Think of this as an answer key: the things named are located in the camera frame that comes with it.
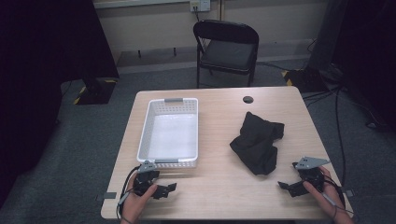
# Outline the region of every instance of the electrical outlet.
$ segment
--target electrical outlet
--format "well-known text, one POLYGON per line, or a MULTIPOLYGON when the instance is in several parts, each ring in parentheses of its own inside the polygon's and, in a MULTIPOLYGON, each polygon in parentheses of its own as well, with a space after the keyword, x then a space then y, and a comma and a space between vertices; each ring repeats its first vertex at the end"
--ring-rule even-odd
POLYGON ((201 1, 200 0, 193 0, 190 1, 190 11, 201 11, 201 1))
POLYGON ((200 11, 210 11, 210 0, 201 0, 200 11))

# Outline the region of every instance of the black folding chair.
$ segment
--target black folding chair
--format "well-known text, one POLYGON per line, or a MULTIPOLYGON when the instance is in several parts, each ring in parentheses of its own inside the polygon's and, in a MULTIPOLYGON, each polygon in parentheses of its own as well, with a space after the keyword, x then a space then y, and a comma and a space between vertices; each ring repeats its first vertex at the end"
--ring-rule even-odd
POLYGON ((200 68, 249 75, 253 81, 256 68, 259 35, 248 25, 228 21, 198 21, 193 27, 197 45, 197 89, 200 68))

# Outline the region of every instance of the baseboard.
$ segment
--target baseboard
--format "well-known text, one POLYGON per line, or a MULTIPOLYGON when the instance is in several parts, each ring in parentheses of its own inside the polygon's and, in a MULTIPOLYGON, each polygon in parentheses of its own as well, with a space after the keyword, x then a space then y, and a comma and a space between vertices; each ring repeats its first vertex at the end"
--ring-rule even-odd
MULTIPOLYGON (((308 59, 307 50, 312 39, 271 42, 259 46, 258 62, 272 62, 308 59)), ((173 49, 153 49, 140 51, 124 51, 117 59, 119 74, 153 72, 196 66, 196 48, 180 48, 174 55, 173 49)))

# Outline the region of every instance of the hole in table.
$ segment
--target hole in table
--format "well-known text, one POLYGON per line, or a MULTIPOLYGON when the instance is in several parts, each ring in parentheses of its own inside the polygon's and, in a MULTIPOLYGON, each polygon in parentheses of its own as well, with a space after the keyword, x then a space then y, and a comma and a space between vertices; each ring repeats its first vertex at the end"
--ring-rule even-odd
POLYGON ((251 97, 251 96, 245 96, 243 100, 244 100, 244 102, 247 103, 247 104, 251 104, 251 103, 253 103, 253 101, 254 101, 254 100, 253 100, 253 97, 251 97))

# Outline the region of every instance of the chair backrest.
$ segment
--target chair backrest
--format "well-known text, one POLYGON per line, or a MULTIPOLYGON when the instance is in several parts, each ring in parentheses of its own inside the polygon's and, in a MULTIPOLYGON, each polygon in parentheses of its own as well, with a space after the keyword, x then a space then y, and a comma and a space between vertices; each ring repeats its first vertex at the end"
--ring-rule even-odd
POLYGON ((198 21, 193 27, 195 38, 259 45, 259 35, 248 25, 229 21, 198 21))

